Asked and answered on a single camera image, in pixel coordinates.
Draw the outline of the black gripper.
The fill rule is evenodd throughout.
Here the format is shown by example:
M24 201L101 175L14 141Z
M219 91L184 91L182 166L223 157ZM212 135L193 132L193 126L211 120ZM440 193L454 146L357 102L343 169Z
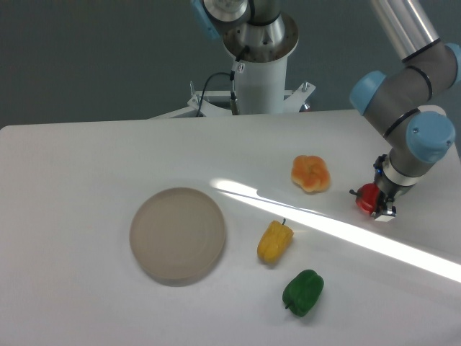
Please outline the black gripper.
M379 197L375 209L370 216L379 222L388 222L396 217L394 202L396 198L406 194L417 182L417 177L409 177L400 173L391 163L387 154L379 156L373 164L374 183L384 197Z

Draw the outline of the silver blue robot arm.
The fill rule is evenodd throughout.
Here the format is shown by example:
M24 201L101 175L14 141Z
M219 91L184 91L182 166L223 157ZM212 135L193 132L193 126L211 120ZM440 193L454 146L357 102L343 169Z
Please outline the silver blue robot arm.
M295 112L308 97L302 86L285 96L287 58L298 29L279 1L193 1L194 15L233 57L230 111L234 115ZM396 215L407 193L455 141L441 111L425 110L435 95L460 82L460 47L443 43L417 1L372 1L371 7L404 64L386 76L372 71L352 88L353 107L390 144L374 163L373 182L355 192L357 206L377 221Z

